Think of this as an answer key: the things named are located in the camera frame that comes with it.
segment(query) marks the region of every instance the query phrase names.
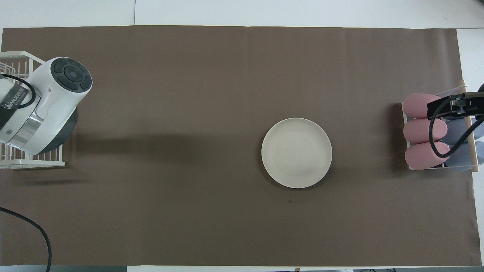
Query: white plate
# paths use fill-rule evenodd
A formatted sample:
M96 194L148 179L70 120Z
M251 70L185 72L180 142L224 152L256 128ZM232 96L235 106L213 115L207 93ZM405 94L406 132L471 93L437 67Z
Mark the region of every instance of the white plate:
M333 157L328 135L316 123L289 118L275 124L262 142L262 162L269 175L289 188L320 181Z

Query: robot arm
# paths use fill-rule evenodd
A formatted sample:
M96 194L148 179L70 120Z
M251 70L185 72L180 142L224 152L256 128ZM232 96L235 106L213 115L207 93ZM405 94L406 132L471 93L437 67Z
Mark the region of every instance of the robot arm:
M77 122L76 106L90 91L92 78L79 62L54 58L40 65L27 84L34 92L0 79L1 105L8 107L12 99L17 103L10 111L4 109L2 113L0 109L0 141L41 154L64 143L72 133ZM22 100L30 104L18 106Z

